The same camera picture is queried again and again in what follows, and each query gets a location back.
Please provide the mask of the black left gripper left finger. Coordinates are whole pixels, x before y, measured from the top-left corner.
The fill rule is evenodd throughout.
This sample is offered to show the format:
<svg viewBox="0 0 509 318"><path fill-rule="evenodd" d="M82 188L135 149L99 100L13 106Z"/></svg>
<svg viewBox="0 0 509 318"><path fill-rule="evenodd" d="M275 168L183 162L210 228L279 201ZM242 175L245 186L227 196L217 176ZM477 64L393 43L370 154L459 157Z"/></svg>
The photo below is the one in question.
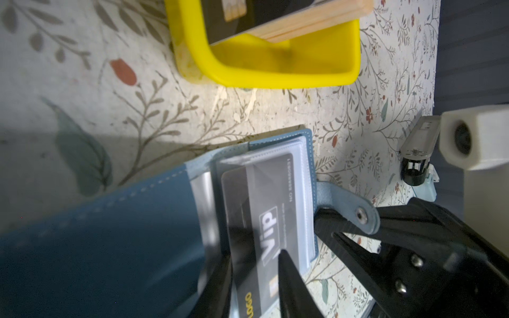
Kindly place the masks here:
<svg viewBox="0 0 509 318"><path fill-rule="evenodd" d="M233 268L230 254L223 254L204 291L188 317L225 318L230 315Z"/></svg>

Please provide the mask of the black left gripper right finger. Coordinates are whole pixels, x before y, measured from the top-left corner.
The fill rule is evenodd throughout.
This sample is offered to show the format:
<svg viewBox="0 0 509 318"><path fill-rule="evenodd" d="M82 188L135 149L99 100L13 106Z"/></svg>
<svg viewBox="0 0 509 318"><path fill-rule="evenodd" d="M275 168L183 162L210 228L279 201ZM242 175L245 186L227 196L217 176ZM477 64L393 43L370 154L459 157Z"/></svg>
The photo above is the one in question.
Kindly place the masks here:
<svg viewBox="0 0 509 318"><path fill-rule="evenodd" d="M324 318L287 250L278 255L278 289L281 317Z"/></svg>

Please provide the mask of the yellow plastic card tray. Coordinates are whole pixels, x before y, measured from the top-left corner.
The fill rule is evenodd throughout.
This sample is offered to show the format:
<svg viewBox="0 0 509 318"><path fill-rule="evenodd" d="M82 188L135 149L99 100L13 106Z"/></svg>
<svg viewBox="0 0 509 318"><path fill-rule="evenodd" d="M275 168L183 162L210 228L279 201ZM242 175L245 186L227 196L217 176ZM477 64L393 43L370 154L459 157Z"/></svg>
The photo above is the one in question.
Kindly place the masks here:
<svg viewBox="0 0 509 318"><path fill-rule="evenodd" d="M211 46L200 1L164 4L176 67L190 83L275 90L348 86L358 78L358 20L278 44L242 34Z"/></svg>

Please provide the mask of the blue leather card holder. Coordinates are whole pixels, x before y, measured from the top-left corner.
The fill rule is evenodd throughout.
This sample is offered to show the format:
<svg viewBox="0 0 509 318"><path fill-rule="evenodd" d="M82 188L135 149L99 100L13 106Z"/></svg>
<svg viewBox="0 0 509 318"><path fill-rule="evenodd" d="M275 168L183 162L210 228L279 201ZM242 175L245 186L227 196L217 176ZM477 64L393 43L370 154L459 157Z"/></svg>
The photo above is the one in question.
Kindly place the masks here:
<svg viewBox="0 0 509 318"><path fill-rule="evenodd" d="M286 153L294 161L299 257L289 254L300 274L318 257L319 209L377 233L372 203L317 181L311 132L303 129L219 148L3 235L1 316L188 317L223 254L231 255L221 177Z"/></svg>

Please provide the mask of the black VIP credit card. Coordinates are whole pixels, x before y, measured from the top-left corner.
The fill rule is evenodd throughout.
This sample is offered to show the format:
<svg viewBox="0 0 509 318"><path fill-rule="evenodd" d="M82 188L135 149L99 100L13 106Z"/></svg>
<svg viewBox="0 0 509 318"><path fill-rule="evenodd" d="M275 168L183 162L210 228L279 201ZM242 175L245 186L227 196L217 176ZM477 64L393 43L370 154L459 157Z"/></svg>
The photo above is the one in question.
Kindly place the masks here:
<svg viewBox="0 0 509 318"><path fill-rule="evenodd" d="M290 153L224 172L221 187L240 317L262 317L278 301L278 255L299 257Z"/></svg>

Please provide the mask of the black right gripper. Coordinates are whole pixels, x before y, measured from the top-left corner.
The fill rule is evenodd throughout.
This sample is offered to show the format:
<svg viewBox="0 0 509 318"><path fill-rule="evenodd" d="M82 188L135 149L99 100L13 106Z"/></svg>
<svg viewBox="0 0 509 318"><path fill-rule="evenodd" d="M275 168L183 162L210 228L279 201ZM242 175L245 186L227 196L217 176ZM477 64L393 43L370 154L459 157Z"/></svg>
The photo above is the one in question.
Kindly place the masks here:
<svg viewBox="0 0 509 318"><path fill-rule="evenodd" d="M361 230L332 209L314 219L317 236L374 299L368 317L507 317L508 259L443 207L412 198L381 207L370 253Z"/></svg>

